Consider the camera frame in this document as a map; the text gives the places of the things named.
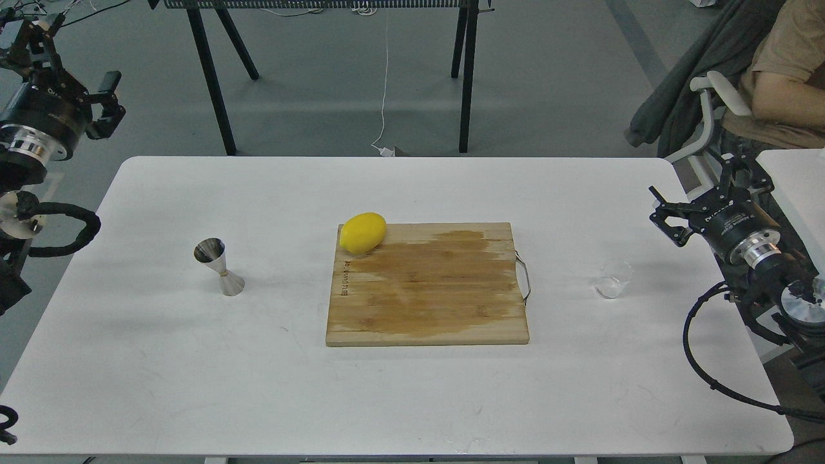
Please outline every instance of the metal stand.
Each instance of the metal stand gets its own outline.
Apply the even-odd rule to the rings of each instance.
[[[224,25],[229,39],[232,41],[238,56],[243,62],[243,66],[249,73],[252,80],[258,79],[258,71],[249,56],[246,46],[241,40],[238,29],[235,28],[229,11],[226,8],[216,8],[218,18]],[[227,155],[235,155],[238,149],[235,147],[235,139],[232,135],[232,126],[229,124],[229,116],[226,113],[224,97],[220,91],[218,75],[215,72],[215,62],[209,48],[209,41],[206,39],[203,19],[200,16],[200,9],[187,8],[186,14],[189,16],[189,24],[192,28],[192,36],[195,38],[195,46],[200,57],[200,66],[204,71],[206,87],[212,100],[215,118],[218,120],[220,136],[224,140],[224,148]],[[459,9],[459,22],[455,33],[455,48],[453,50],[453,64],[450,76],[455,79],[459,77],[461,66],[461,55],[464,52],[464,81],[462,83],[461,95],[461,122],[459,133],[459,153],[467,153],[469,143],[469,116],[470,104],[473,97],[473,70],[475,66],[475,39],[479,25],[479,0],[469,0],[466,7]]]
[[[453,68],[450,76],[459,77],[461,44],[464,42],[464,83],[461,94],[461,129],[459,132],[459,153],[467,153],[469,143],[469,114],[473,100],[473,70],[475,68],[475,36],[479,28],[479,0],[471,0],[467,7],[459,11],[459,24],[455,33]]]
[[[258,71],[255,69],[255,64],[249,56],[246,45],[243,44],[238,29],[232,22],[229,12],[225,9],[216,9],[218,18],[224,24],[224,29],[235,46],[235,51],[243,62],[243,66],[249,73],[249,78],[258,79]],[[227,155],[235,155],[238,149],[235,147],[235,138],[232,136],[232,126],[229,125],[229,116],[226,114],[226,106],[224,105],[224,96],[220,92],[220,83],[218,82],[218,74],[215,72],[215,62],[212,60],[212,53],[209,49],[209,41],[206,39],[206,30],[204,29],[203,18],[200,16],[200,10],[195,8],[187,8],[186,14],[189,16],[189,25],[192,28],[192,36],[195,38],[195,47],[198,49],[198,57],[200,57],[200,66],[204,70],[204,78],[206,79],[206,87],[209,89],[209,95],[212,99],[212,107],[214,108],[214,116],[218,120],[218,128],[220,129],[220,136],[224,140],[224,148]]]

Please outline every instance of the yellow lemon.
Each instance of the yellow lemon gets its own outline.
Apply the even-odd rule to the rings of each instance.
[[[387,233],[387,221],[377,213],[361,213],[344,223],[338,244],[352,254],[377,247]]]

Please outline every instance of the table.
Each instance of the table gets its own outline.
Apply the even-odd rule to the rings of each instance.
[[[772,193],[805,243],[817,269],[825,269],[825,155],[820,149],[767,150],[757,158],[774,182]]]
[[[148,0],[149,6],[154,9],[160,0]],[[224,149],[227,155],[235,155],[238,150],[235,146],[235,139],[232,135],[232,126],[229,124],[229,115],[226,112],[223,93],[220,90],[218,74],[215,72],[215,62],[212,60],[212,53],[209,41],[206,38],[206,29],[200,10],[214,9],[218,14],[221,24],[224,26],[229,39],[238,57],[241,59],[243,67],[247,70],[249,78],[258,80],[260,77],[255,64],[252,62],[243,43],[238,28],[229,15],[230,8],[361,8],[361,7],[412,7],[412,8],[459,8],[458,26],[455,31],[455,46],[453,48],[453,62],[450,76],[455,79],[459,77],[462,51],[464,52],[464,77],[461,93],[461,120],[459,132],[459,153],[467,153],[469,147],[469,117],[470,107],[473,99],[473,74],[475,69],[475,41],[479,24],[479,0],[164,0],[167,8],[185,8],[189,17],[189,25],[192,29],[192,37],[200,59],[200,66],[203,69],[206,87],[209,89],[212,107],[215,118],[218,120],[221,139],[224,142]]]
[[[709,247],[649,222],[661,159],[234,158],[127,160],[0,404],[11,454],[523,458],[771,454],[785,418],[712,391],[681,328],[720,280]],[[512,223],[527,263],[530,343],[328,348],[337,225]],[[219,237],[246,278],[235,297],[192,257]],[[592,289],[633,264],[616,300]],[[721,298],[691,330],[711,375],[776,396]]]

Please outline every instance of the glass cup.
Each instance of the glass cup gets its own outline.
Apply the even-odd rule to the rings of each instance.
[[[633,268],[620,259],[608,259],[599,268],[601,276],[593,284],[599,295],[613,300],[621,295],[633,278]]]

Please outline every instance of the stainless steel jigger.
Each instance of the stainless steel jigger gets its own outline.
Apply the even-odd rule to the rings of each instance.
[[[195,259],[220,276],[220,290],[226,296],[235,296],[243,290],[243,278],[226,268],[226,247],[220,239],[206,239],[195,246]]]

